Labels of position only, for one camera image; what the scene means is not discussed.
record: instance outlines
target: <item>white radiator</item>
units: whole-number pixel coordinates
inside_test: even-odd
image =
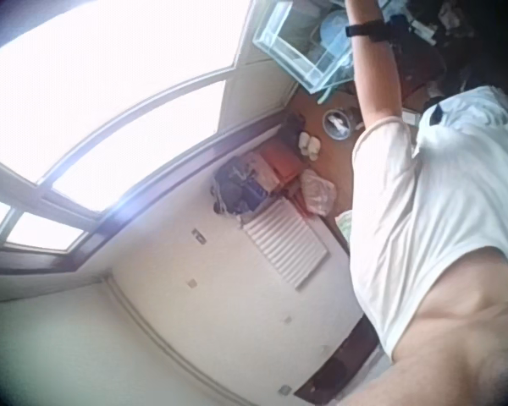
[[[313,273],[328,254],[320,238],[286,199],[279,199],[243,229],[294,288]]]

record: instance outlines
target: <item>bag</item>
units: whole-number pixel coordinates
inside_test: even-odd
[[[307,169],[301,174],[301,191],[309,212],[327,216],[337,198],[335,185],[320,178],[313,170]]]

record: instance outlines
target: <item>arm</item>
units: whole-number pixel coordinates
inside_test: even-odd
[[[346,0],[351,25],[381,19],[376,0]],[[401,116],[400,82],[388,42],[372,42],[367,36],[352,37],[357,95],[365,127],[381,118]]]

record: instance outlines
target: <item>desk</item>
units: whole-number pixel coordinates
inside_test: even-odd
[[[325,217],[325,222],[339,242],[348,250],[348,244],[340,234],[334,220],[343,211],[352,208],[353,173],[351,156],[354,144],[361,131],[354,131],[347,140],[336,141],[325,133],[322,118],[330,108],[359,107],[354,96],[336,92],[322,106],[317,104],[316,96],[309,95],[302,88],[298,89],[288,105],[288,111],[300,114],[305,118],[305,131],[320,139],[322,148],[318,159],[310,166],[321,177],[332,182],[337,189],[337,199],[333,210]]]

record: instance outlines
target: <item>black wristband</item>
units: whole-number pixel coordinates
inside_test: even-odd
[[[368,36],[372,42],[389,41],[391,29],[382,19],[375,19],[365,24],[349,25],[346,27],[346,36]]]

